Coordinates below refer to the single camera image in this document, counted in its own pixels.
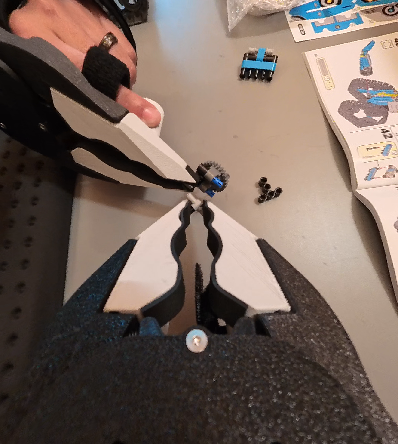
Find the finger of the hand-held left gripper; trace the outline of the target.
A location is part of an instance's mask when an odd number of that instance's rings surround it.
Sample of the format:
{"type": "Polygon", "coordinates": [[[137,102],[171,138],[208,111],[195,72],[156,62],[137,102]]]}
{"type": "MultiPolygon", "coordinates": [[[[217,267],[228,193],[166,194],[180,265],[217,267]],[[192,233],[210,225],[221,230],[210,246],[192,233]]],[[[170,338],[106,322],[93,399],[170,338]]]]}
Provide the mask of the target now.
{"type": "Polygon", "coordinates": [[[54,107],[77,134],[107,143],[165,179],[196,184],[187,163],[135,114],[128,113],[119,123],[112,123],[54,88],[50,92],[54,107]]]}
{"type": "Polygon", "coordinates": [[[92,153],[87,148],[77,147],[71,155],[77,164],[121,184],[180,191],[193,189],[192,182],[162,177],[146,164],[130,160],[120,152],[92,153]]]}

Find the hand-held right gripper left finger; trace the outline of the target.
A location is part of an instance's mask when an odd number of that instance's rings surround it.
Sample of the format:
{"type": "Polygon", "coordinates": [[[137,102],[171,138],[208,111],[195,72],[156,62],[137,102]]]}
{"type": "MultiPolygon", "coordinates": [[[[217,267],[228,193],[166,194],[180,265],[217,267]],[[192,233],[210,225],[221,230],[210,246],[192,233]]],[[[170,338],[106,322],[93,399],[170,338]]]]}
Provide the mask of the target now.
{"type": "Polygon", "coordinates": [[[178,265],[171,241],[181,227],[182,201],[136,238],[136,244],[104,306],[104,312],[142,314],[175,284],[178,265]]]}

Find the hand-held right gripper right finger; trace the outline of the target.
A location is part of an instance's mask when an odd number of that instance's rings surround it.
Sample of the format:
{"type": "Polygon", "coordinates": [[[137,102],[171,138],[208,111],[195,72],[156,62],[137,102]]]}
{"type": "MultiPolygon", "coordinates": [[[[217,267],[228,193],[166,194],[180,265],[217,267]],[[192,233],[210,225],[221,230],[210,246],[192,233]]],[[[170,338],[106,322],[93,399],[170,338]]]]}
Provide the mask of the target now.
{"type": "Polygon", "coordinates": [[[257,315],[290,312],[291,306],[280,288],[258,243],[249,230],[216,205],[204,201],[207,246],[213,255],[207,288],[215,315],[257,315]]]}

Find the grey gear assembly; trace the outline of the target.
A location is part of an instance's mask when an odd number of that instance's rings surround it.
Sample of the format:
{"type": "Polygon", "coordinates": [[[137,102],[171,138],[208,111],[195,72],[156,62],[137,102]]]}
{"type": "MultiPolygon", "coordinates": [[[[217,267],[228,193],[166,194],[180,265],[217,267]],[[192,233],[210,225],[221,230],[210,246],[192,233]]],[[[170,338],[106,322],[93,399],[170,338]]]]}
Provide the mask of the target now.
{"type": "Polygon", "coordinates": [[[197,187],[203,193],[206,190],[207,183],[209,183],[209,181],[211,181],[215,176],[218,176],[222,181],[225,181],[226,187],[228,186],[230,178],[229,174],[219,163],[215,161],[209,160],[199,164],[196,169],[196,173],[199,176],[197,187]]]}

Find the grey desk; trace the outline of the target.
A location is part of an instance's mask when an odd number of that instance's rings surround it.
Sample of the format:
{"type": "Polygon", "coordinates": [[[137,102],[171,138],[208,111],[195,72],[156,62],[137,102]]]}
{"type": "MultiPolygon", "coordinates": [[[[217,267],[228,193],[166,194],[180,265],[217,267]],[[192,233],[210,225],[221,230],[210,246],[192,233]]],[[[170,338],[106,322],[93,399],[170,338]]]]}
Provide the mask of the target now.
{"type": "Polygon", "coordinates": [[[398,424],[398,308],[379,231],[350,188],[302,53],[398,31],[398,23],[295,43],[284,13],[228,33],[225,1],[150,1],[132,27],[134,91],[164,109],[162,139],[192,167],[219,162],[229,187],[212,202],[265,239],[330,304],[398,424]],[[250,47],[278,56],[271,82],[239,77],[250,47]],[[260,177],[281,187],[259,204],[260,177]]]}

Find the person's left hand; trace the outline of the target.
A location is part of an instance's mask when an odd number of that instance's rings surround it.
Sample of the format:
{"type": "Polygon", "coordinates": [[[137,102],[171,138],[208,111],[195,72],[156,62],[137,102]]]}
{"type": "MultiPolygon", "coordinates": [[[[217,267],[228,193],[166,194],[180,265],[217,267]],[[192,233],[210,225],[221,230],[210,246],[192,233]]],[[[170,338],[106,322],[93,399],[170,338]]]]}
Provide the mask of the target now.
{"type": "Polygon", "coordinates": [[[94,1],[31,0],[9,16],[11,31],[23,38],[40,37],[65,54],[79,70],[86,52],[108,33],[118,38],[110,53],[129,69],[136,81],[137,55],[123,32],[94,1]]]}

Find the black connector cluster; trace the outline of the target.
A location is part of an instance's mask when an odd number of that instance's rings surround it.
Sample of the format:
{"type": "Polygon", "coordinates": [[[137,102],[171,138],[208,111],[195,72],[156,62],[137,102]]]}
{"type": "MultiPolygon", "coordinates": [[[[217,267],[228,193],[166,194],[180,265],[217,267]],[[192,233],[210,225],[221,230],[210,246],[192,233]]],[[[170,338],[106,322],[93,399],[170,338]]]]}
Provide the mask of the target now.
{"type": "Polygon", "coordinates": [[[257,197],[259,204],[278,198],[283,193],[281,187],[272,187],[265,176],[259,178],[257,185],[259,187],[259,196],[257,197]]]}

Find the black blue toy model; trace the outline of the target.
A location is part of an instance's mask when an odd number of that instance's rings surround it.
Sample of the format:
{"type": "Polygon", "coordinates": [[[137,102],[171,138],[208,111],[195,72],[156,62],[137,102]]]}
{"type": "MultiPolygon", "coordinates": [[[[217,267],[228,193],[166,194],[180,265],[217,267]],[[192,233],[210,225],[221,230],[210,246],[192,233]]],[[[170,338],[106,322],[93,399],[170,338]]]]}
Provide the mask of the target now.
{"type": "Polygon", "coordinates": [[[115,0],[114,2],[130,27],[147,22],[148,0],[115,0]]]}

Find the blue black beam assembly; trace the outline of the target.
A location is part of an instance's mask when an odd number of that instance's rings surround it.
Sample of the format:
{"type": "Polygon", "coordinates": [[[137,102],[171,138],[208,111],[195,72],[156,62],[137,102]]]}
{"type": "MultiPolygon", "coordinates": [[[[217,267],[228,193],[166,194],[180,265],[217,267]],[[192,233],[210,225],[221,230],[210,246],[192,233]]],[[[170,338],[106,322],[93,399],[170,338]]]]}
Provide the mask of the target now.
{"type": "Polygon", "coordinates": [[[239,77],[271,82],[277,62],[278,56],[273,49],[250,47],[243,56],[239,77]]]}

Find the large clear plastic bag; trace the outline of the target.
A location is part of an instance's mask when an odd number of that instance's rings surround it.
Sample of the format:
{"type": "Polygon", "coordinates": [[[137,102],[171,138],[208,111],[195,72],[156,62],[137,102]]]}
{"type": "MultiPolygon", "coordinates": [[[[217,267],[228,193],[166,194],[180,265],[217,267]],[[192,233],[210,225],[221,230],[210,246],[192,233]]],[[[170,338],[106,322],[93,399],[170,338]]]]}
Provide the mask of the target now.
{"type": "Polygon", "coordinates": [[[300,3],[298,0],[227,0],[228,30],[246,16],[264,16],[289,10],[300,3]]]}

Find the instruction booklet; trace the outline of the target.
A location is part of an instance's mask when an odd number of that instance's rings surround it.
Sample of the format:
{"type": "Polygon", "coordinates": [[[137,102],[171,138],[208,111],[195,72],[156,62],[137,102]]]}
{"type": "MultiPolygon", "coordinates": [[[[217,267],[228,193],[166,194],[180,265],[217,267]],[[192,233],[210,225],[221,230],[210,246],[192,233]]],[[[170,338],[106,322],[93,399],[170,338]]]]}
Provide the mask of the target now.
{"type": "Polygon", "coordinates": [[[303,57],[346,154],[352,192],[378,226],[398,303],[398,32],[303,57]]]}

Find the blue sticker sheet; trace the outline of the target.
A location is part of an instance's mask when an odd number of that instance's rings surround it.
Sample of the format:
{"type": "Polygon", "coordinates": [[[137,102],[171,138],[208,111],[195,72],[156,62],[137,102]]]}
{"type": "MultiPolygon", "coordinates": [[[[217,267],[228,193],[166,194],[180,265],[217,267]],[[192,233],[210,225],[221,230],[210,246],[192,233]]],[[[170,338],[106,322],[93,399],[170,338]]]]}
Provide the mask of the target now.
{"type": "Polygon", "coordinates": [[[285,11],[295,42],[398,22],[398,0],[313,0],[285,11]]]}

